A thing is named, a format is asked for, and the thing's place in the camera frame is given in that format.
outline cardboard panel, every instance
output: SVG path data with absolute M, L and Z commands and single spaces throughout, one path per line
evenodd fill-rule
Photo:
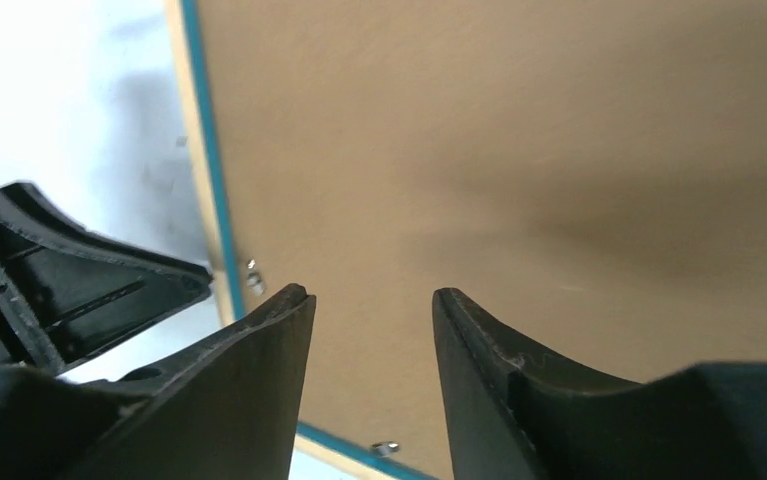
M 200 10 L 237 240 L 320 298 L 303 420 L 450 477 L 441 286 L 634 380 L 767 359 L 767 1 Z

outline blue border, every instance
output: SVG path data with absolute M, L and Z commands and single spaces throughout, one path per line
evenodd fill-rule
M 242 288 L 239 281 L 236 253 L 233 248 L 233 230 L 230 226 L 227 195 L 224 191 L 224 179 L 221 174 L 221 157 L 218 151 L 218 136 L 215 130 L 215 118 L 212 114 L 212 103 L 209 95 L 209 80 L 206 75 L 206 59 L 203 55 L 197 0 L 179 1 L 182 7 L 186 41 L 192 63 L 192 76 L 200 111 L 200 121 L 203 127 L 202 133 L 206 149 L 206 162 L 209 166 L 209 178 L 212 182 L 215 214 L 218 217 L 218 234 L 224 254 L 224 263 L 227 264 L 227 282 L 230 287 L 233 313 L 237 319 L 240 319 L 245 315 L 245 306 L 242 300 Z M 386 475 L 403 480 L 433 480 L 433 477 L 427 476 L 406 465 L 380 458 L 362 447 L 334 437 L 311 425 L 299 422 L 298 434 Z
M 227 194 L 224 191 L 224 178 L 221 175 L 221 155 L 218 150 L 218 135 L 215 130 L 215 117 L 209 95 L 209 80 L 206 77 L 206 59 L 203 56 L 203 43 L 200 34 L 200 21 L 197 14 L 196 0 L 180 0 L 183 12 L 183 26 L 186 29 L 186 42 L 189 46 L 189 60 L 192 63 L 192 77 L 195 95 L 198 101 L 200 122 L 203 128 L 203 143 L 206 150 L 206 163 L 209 167 L 209 180 L 212 183 L 212 200 L 215 203 L 215 216 L 218 220 L 218 236 L 224 267 L 227 269 L 227 283 L 230 287 L 230 301 L 233 317 L 238 320 L 245 316 L 245 303 L 239 280 L 239 263 L 233 245 L 233 229 L 227 208 Z

